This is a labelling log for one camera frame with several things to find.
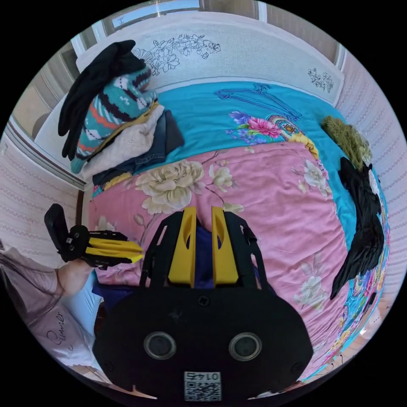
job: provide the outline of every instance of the sticker label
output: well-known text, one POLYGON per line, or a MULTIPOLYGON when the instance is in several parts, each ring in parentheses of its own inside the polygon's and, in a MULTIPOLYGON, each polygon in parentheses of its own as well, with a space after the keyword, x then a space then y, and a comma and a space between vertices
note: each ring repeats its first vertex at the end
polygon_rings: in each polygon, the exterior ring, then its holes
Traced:
POLYGON ((220 372, 184 372, 185 401, 221 401, 220 372))

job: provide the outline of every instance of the green fuzzy fabric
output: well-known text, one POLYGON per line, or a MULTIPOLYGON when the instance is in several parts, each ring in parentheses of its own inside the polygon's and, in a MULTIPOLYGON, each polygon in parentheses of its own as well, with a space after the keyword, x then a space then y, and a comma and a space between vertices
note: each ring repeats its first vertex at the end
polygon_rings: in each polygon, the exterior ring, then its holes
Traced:
POLYGON ((369 143, 353 126, 344 123, 341 119, 327 116, 322 121, 321 127, 338 144, 356 169, 361 171, 363 162, 370 163, 372 153, 369 143))

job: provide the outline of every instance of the pink floral bedspread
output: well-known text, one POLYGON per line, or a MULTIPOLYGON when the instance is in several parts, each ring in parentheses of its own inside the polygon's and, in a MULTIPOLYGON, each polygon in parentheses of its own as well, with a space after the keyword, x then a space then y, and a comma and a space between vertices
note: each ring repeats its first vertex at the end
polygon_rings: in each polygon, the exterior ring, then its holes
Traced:
MULTIPOLYGON (((330 300, 347 255, 332 191, 301 143, 272 143, 200 154, 131 177, 90 201, 89 228, 111 229, 146 249, 160 221, 196 206, 211 230, 211 207, 243 217, 258 237, 267 279, 302 316, 314 347, 304 371, 320 368, 340 334, 349 285, 330 300)), ((138 285, 140 267, 97 271, 105 284, 138 285)))

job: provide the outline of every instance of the pink sleeve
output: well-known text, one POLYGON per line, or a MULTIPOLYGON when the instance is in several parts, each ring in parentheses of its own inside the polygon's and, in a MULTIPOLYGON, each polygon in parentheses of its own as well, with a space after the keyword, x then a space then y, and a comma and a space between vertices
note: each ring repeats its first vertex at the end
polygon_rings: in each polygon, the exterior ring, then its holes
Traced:
POLYGON ((23 256, 14 248, 7 248, 5 254, 21 265, 21 267, 16 266, 21 274, 34 286, 38 287, 41 291, 47 291, 52 294, 56 292, 58 278, 55 269, 43 266, 23 256))

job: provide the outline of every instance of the headboard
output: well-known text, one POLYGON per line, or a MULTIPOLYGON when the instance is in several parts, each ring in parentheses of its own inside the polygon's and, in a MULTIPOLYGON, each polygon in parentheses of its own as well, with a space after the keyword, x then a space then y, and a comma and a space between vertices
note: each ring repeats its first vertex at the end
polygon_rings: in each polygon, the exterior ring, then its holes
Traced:
POLYGON ((113 42, 133 39, 158 92, 195 83, 260 81, 336 105, 344 75, 314 47, 265 22, 199 12, 150 18, 108 36, 78 57, 80 72, 113 42))

